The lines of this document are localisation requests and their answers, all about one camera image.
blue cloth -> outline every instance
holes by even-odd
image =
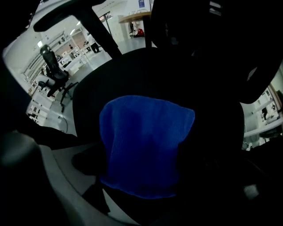
[[[175,195],[178,144],[195,112],[168,101],[124,96],[105,105],[99,116],[107,152],[105,185],[144,199]]]

person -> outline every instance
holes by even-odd
[[[93,38],[93,36],[91,34],[88,33],[88,38],[87,38],[88,43],[90,44],[91,49],[93,50],[94,53],[99,53],[99,48],[98,45],[95,41],[95,39]]]

wooden table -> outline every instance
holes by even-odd
[[[145,46],[151,47],[151,31],[150,31],[150,12],[141,12],[125,16],[119,20],[119,23],[131,23],[137,21],[143,21],[143,26],[145,29]]]

ceiling light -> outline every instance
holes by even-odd
[[[42,41],[39,41],[37,45],[39,48],[42,47],[43,46]]]
[[[73,29],[73,30],[71,31],[70,35],[72,35],[72,33],[74,33],[74,31],[75,31],[75,29]]]

table leg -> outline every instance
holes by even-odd
[[[150,17],[145,16],[142,19],[143,27],[145,29],[145,46],[151,47],[151,27],[150,27]]]

